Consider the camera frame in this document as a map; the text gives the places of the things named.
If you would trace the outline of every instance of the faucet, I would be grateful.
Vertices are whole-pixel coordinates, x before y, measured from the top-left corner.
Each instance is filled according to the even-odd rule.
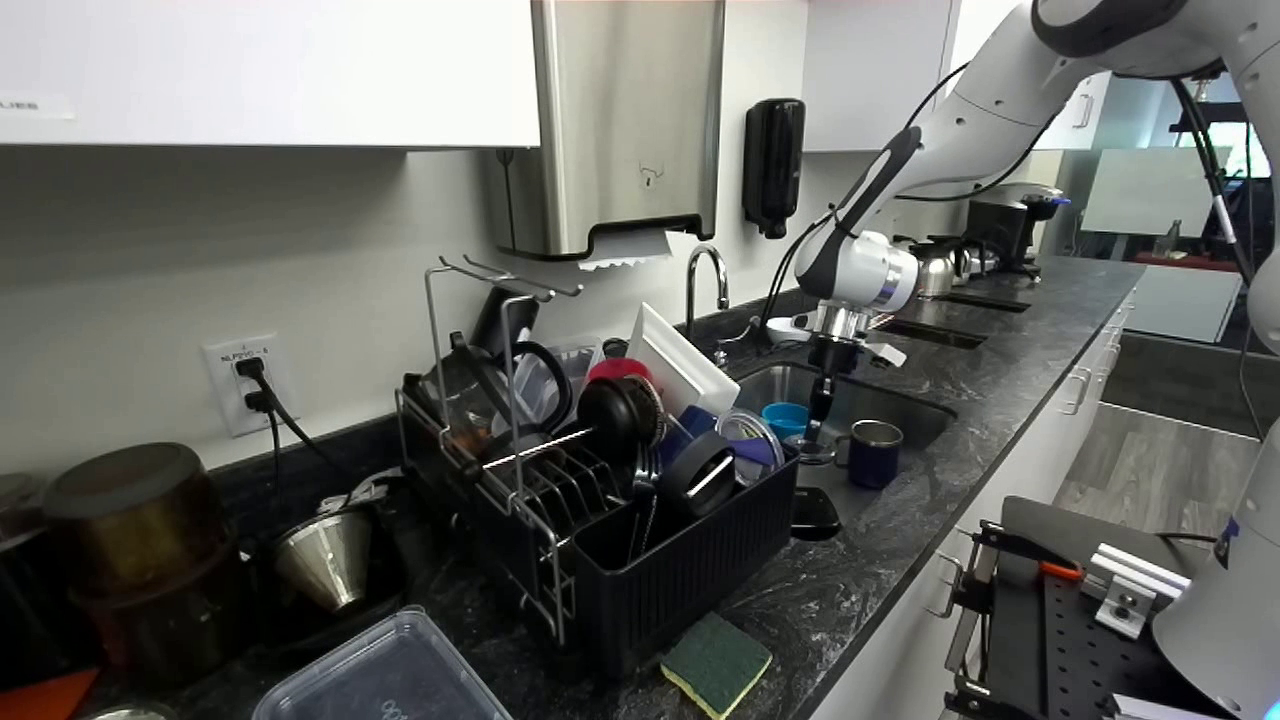
[[[717,309],[729,311],[729,272],[721,265],[721,251],[717,249],[697,249],[688,255],[688,281],[686,281],[686,331],[694,336],[694,297],[697,297],[697,261],[707,255],[714,261],[714,272],[717,272]]]

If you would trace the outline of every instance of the pot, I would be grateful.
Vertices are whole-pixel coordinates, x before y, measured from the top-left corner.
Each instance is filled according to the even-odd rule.
[[[593,445],[604,462],[638,462],[667,431],[666,398],[650,382],[595,378],[582,402],[577,421],[593,427]]]
[[[253,588],[237,551],[221,551],[179,588],[128,602],[86,602],[108,661],[146,689],[194,685],[253,641]]]
[[[142,445],[67,469],[43,515],[67,548],[72,588],[120,602],[194,579],[229,548],[221,501],[186,445]]]

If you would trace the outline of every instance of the white robotic arm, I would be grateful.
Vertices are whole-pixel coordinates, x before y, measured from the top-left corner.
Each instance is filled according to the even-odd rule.
[[[899,194],[952,195],[1009,172],[1093,71],[1188,78],[1217,63],[1225,51],[1199,32],[1193,15],[1199,6],[1025,0],[1011,8],[959,83],[872,162],[834,235],[801,249],[801,290],[850,311],[908,303],[915,261],[894,251],[868,222]]]
[[[899,194],[956,194],[1011,169],[1093,71],[1177,82],[1228,67],[1259,145],[1280,169],[1280,0],[1025,0],[959,83],[906,129],[851,194],[828,239],[809,239],[795,281],[844,311],[898,311],[915,261],[872,211]],[[1251,331],[1280,354],[1277,251],[1249,290]],[[1238,717],[1280,717],[1280,427],[1240,514],[1232,566],[1158,617],[1164,656]]]

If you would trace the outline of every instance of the white wall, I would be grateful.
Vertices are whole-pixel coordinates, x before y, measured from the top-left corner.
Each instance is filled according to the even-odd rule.
[[[801,98],[809,6],[729,8],[717,249],[749,301],[786,244],[740,222],[740,115]],[[793,229],[860,163],[809,169]],[[267,454],[263,435],[225,435],[201,359],[206,339],[253,331],[289,347],[311,431],[392,411],[400,371],[430,354],[420,272],[441,251],[489,251],[478,169],[474,154],[0,157],[0,471],[60,471],[136,440],[188,440],[210,464]],[[545,331],[623,331],[638,301],[686,311],[686,261],[589,284]]]

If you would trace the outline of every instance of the cup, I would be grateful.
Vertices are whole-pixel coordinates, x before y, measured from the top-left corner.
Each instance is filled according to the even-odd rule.
[[[906,454],[906,427],[889,421],[855,421],[850,427],[850,486],[863,494],[881,494],[898,477],[898,462]]]

